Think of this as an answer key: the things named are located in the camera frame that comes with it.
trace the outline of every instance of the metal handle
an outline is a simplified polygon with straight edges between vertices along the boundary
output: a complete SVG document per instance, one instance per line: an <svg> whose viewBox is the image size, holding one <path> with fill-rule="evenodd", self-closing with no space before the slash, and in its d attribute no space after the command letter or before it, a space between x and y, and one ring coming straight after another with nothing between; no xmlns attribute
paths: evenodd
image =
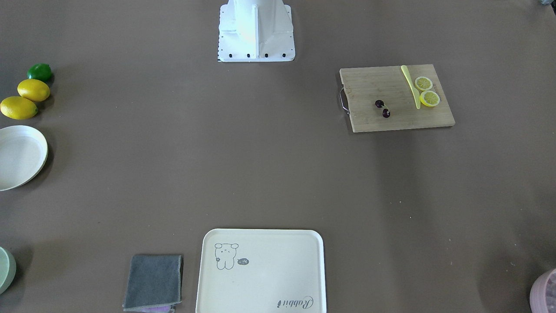
<svg viewBox="0 0 556 313"><path fill-rule="evenodd" d="M338 96L340 97L340 102L342 103L342 109L344 109L344 111L346 111L346 114L349 115L349 109L347 105L344 105L344 99L342 98L342 92L344 93L344 96L346 97L346 101L348 99L348 97L346 96L346 92L344 90L344 86L342 86L342 89L340 89L340 92L338 93Z"/></svg>

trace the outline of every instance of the white plate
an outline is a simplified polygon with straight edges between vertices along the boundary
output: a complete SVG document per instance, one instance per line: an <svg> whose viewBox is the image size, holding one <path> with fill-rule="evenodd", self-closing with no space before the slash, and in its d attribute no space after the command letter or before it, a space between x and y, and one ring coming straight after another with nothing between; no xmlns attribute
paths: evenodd
<svg viewBox="0 0 556 313"><path fill-rule="evenodd" d="M0 129L0 191L30 181L41 171L47 154L46 139L33 127Z"/></svg>
<svg viewBox="0 0 556 313"><path fill-rule="evenodd" d="M322 238L308 230L209 231L196 312L325 313Z"/></svg>

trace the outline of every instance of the lime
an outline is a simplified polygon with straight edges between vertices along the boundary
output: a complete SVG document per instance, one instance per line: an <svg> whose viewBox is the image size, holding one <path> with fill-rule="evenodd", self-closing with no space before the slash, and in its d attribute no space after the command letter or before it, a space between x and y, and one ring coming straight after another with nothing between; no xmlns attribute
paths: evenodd
<svg viewBox="0 0 556 313"><path fill-rule="evenodd" d="M50 88L44 82L36 79L26 79L17 85L20 96L34 102L45 101L50 96Z"/></svg>
<svg viewBox="0 0 556 313"><path fill-rule="evenodd" d="M440 97L432 90L425 90L419 97L421 103L426 106L437 106L440 103Z"/></svg>
<svg viewBox="0 0 556 313"><path fill-rule="evenodd" d="M419 76L415 79L415 87L420 91L429 90L433 87L433 82L425 76Z"/></svg>
<svg viewBox="0 0 556 313"><path fill-rule="evenodd" d="M50 65L44 63L37 63L27 71L27 77L30 79L38 79L40 81L47 81L52 76Z"/></svg>
<svg viewBox="0 0 556 313"><path fill-rule="evenodd" d="M14 96L2 100L2 103L0 103L0 111L11 119L24 120L35 116L38 112L38 108L33 101Z"/></svg>

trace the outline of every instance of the lemon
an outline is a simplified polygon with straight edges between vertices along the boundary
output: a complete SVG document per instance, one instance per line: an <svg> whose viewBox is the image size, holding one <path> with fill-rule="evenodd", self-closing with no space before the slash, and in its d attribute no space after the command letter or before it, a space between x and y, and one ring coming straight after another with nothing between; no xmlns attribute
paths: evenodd
<svg viewBox="0 0 556 313"><path fill-rule="evenodd" d="M419 76L415 79L415 87L420 91L429 90L433 87L433 82L425 76Z"/></svg>
<svg viewBox="0 0 556 313"><path fill-rule="evenodd" d="M33 101L14 96L2 100L2 103L0 103L0 111L9 118L24 120L35 116L38 112L38 108Z"/></svg>
<svg viewBox="0 0 556 313"><path fill-rule="evenodd" d="M45 101L50 96L50 88L44 82L36 79L26 79L17 85L20 96L34 102Z"/></svg>
<svg viewBox="0 0 556 313"><path fill-rule="evenodd" d="M440 97L432 90L423 91L419 99L421 99L421 103L426 106L437 106L438 103L440 103Z"/></svg>

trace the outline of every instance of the cutting board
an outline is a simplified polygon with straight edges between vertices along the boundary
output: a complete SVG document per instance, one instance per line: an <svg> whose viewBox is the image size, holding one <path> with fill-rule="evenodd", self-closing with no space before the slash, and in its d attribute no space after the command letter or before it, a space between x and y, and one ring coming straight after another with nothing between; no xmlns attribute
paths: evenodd
<svg viewBox="0 0 556 313"><path fill-rule="evenodd" d="M415 107L413 94L400 66L358 67L340 69L351 127L354 133L454 126L448 100L432 64L408 65L411 79L428 77L440 96L436 107ZM382 100L390 109L390 117L382 116L382 109L375 106Z"/></svg>

